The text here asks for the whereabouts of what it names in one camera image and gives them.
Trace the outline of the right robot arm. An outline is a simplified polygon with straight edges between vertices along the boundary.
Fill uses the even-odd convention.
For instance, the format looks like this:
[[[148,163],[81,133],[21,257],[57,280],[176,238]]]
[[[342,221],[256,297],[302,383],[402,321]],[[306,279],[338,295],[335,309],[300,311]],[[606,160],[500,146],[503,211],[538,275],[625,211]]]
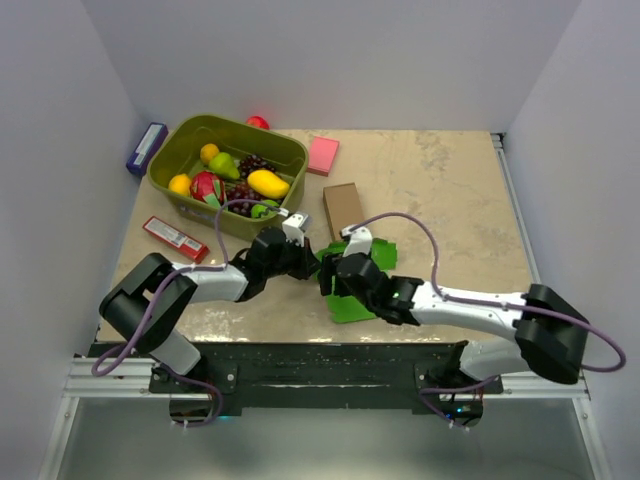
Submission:
[[[511,294],[437,289],[419,278],[389,276],[363,253],[325,255],[319,283],[322,295],[352,296],[393,325],[448,325],[492,335],[487,342],[468,342],[434,375],[456,392],[523,371],[565,385],[579,378],[589,323],[547,286]]]

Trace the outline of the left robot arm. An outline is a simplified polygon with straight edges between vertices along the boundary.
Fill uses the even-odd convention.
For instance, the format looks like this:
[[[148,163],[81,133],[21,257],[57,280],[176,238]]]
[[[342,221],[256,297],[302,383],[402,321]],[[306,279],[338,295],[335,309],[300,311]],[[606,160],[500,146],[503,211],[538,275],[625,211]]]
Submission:
[[[176,329],[186,307],[201,302],[246,302],[260,294],[271,278],[307,280],[319,269],[308,238],[292,240],[276,227],[263,229],[248,248],[220,266],[182,265],[151,253],[99,305],[102,319],[126,344],[109,366],[100,366],[105,356],[96,360],[92,374],[111,373],[137,350],[167,368],[183,391],[196,392],[206,383],[207,368],[200,351]]]

